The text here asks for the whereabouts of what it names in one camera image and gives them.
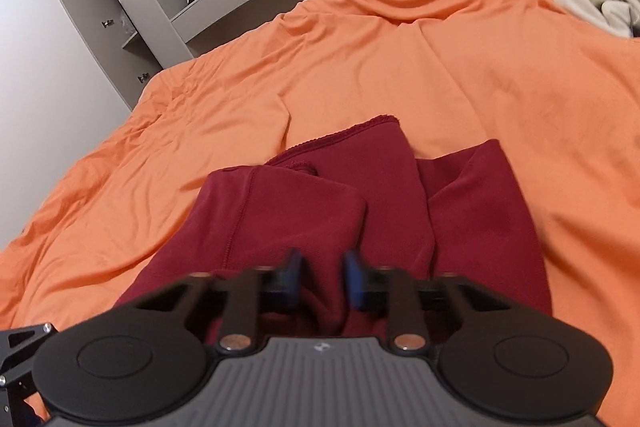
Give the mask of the dark red t-shirt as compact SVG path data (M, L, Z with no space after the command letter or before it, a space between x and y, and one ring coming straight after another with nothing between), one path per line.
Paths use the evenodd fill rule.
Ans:
M132 300L179 277L231 279L300 251L300 295L325 336L382 323L349 309L344 257L419 280L458 274L541 312L552 309L533 218L495 140L419 159L397 119L380 116L257 166L209 173L180 228L125 291Z

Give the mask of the orange bed sheet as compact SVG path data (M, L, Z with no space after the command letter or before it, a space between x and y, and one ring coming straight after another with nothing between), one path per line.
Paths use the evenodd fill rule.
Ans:
M554 313L614 361L639 421L639 43L553 0L306 0L168 68L1 255L1 324L109 308L205 177L393 115L422 158L496 139L532 210Z

